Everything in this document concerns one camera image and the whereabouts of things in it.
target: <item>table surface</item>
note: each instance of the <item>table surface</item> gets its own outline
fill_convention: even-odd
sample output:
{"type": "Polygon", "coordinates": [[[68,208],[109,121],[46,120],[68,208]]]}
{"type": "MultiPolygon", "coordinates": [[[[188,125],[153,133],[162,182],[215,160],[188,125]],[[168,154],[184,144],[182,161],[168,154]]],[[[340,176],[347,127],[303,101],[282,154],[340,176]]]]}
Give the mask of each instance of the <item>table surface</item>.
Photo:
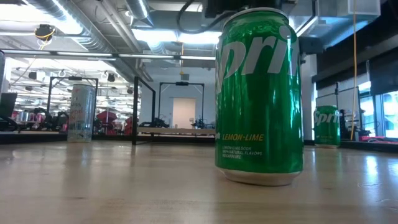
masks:
{"type": "Polygon", "coordinates": [[[305,148],[292,185],[226,180],[214,146],[2,145],[5,223],[398,223],[398,155],[305,148]]]}

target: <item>white can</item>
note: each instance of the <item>white can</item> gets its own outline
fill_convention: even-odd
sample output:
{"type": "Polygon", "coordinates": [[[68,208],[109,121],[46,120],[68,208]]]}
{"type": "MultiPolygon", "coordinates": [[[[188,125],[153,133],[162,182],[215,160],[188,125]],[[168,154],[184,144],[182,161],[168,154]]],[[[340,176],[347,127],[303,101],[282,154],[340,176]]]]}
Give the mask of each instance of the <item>white can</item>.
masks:
{"type": "Polygon", "coordinates": [[[70,102],[68,142],[91,142],[95,87],[74,84],[70,102]]]}

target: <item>soda can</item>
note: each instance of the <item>soda can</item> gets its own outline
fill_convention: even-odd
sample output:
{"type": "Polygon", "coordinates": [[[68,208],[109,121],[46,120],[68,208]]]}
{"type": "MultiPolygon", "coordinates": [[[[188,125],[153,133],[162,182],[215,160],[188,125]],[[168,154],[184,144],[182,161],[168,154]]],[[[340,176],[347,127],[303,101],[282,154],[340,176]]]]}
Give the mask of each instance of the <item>soda can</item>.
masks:
{"type": "Polygon", "coordinates": [[[95,87],[74,84],[70,102],[68,142],[91,142],[95,108],[95,87]]]}
{"type": "Polygon", "coordinates": [[[278,9],[241,11],[216,52],[216,166],[229,180],[288,185],[303,170],[299,40],[278,9]]]}
{"type": "Polygon", "coordinates": [[[336,106],[317,106],[314,114],[315,145],[336,148],[340,145],[340,114],[336,106]]]}

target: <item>sprite logo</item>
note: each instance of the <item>sprite logo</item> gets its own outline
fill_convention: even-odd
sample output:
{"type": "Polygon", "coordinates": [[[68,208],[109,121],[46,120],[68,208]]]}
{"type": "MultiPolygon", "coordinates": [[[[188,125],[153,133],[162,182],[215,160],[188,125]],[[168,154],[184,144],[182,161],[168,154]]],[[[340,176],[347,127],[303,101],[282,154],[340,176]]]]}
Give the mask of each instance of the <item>sprite logo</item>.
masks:
{"type": "Polygon", "coordinates": [[[279,34],[282,37],[278,39],[274,36],[268,36],[265,40],[263,37],[254,37],[251,42],[249,52],[246,54],[246,46],[242,42],[231,42],[223,47],[221,57],[217,60],[216,70],[217,70],[217,80],[216,80],[216,92],[221,93],[223,87],[223,80],[229,78],[234,74],[241,66],[246,57],[246,61],[243,65],[241,75],[250,75],[254,73],[257,63],[259,62],[259,57],[261,51],[265,47],[270,47],[274,50],[272,55],[271,63],[267,70],[268,74],[279,74],[283,66],[285,55],[287,50],[292,49],[292,64],[289,67],[289,74],[296,75],[297,72],[297,60],[299,59],[299,42],[296,39],[295,42],[290,43],[290,37],[292,32],[287,26],[279,27],[279,34]],[[232,57],[231,66],[225,75],[227,62],[232,57]]]}
{"type": "Polygon", "coordinates": [[[334,123],[337,123],[338,116],[335,114],[321,114],[319,111],[315,112],[315,124],[319,126],[321,123],[330,123],[333,119],[334,123]]]}

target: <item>white door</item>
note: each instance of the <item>white door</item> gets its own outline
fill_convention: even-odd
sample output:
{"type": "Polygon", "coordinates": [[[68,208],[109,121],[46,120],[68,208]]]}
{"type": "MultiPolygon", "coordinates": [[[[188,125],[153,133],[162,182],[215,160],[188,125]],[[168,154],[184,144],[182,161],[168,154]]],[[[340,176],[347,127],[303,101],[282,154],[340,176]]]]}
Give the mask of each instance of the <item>white door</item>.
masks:
{"type": "Polygon", "coordinates": [[[192,128],[192,122],[195,120],[195,98],[174,98],[173,103],[173,126],[178,128],[192,128]]]}

